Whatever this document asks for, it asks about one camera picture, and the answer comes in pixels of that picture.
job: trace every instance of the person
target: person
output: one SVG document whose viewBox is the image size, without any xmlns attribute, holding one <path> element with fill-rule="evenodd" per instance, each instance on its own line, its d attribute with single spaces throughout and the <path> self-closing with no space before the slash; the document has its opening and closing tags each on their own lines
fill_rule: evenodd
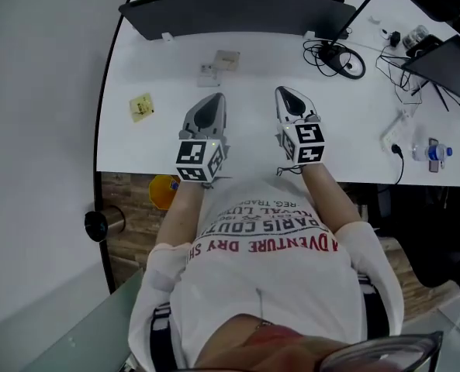
<svg viewBox="0 0 460 372">
<path fill-rule="evenodd" d="M 359 274 L 382 299 L 386 334 L 400 334 L 402 291 L 373 228 L 323 164 L 302 178 L 308 195 L 282 177 L 180 184 L 130 320 L 143 369 L 166 350 L 150 336 L 168 303 L 174 369 L 311 372 L 368 338 Z M 401 370 L 380 357 L 349 365 L 325 370 Z"/>
</svg>

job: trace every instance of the black strap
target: black strap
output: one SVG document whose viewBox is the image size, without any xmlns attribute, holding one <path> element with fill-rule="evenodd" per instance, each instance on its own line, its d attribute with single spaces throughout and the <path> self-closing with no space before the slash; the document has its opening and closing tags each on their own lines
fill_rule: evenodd
<svg viewBox="0 0 460 372">
<path fill-rule="evenodd" d="M 150 324 L 150 357 L 157 372 L 178 369 L 171 341 L 169 315 L 171 306 L 164 303 L 156 307 Z"/>
<path fill-rule="evenodd" d="M 358 279 L 364 295 L 368 339 L 388 336 L 390 334 L 388 316 L 378 290 L 368 277 L 359 275 Z M 150 324 L 150 357 L 156 372 L 178 369 L 171 341 L 170 315 L 171 306 L 169 303 L 164 303 L 154 310 Z"/>
</svg>

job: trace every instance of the water bottle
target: water bottle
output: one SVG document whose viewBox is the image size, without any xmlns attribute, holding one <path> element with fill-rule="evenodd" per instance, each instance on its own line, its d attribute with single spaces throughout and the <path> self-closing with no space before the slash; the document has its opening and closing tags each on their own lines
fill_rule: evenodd
<svg viewBox="0 0 460 372">
<path fill-rule="evenodd" d="M 431 146 L 421 146 L 417 144 L 413 146 L 413 159 L 415 159 L 415 161 L 445 161 L 445 159 L 451 155 L 452 148 L 446 147 L 443 143 Z"/>
</svg>

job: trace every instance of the black monitor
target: black monitor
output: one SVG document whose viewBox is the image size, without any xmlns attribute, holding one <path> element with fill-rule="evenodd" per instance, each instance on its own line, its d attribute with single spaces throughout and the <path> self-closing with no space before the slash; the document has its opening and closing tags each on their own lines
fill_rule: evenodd
<svg viewBox="0 0 460 372">
<path fill-rule="evenodd" d="M 402 69 L 440 85 L 460 98 L 460 36 L 409 60 Z"/>
<path fill-rule="evenodd" d="M 331 40 L 354 15 L 343 0 L 136 0 L 119 7 L 148 40 L 162 33 L 267 32 Z"/>
</svg>

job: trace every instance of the yellow note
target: yellow note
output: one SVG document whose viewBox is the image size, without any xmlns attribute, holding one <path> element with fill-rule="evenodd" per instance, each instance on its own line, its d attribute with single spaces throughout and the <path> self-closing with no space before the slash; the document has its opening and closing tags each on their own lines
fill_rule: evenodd
<svg viewBox="0 0 460 372">
<path fill-rule="evenodd" d="M 130 112 L 133 122 L 139 122 L 145 119 L 148 115 L 154 113 L 154 104 L 150 98 L 150 94 L 143 94 L 130 101 Z"/>
</svg>

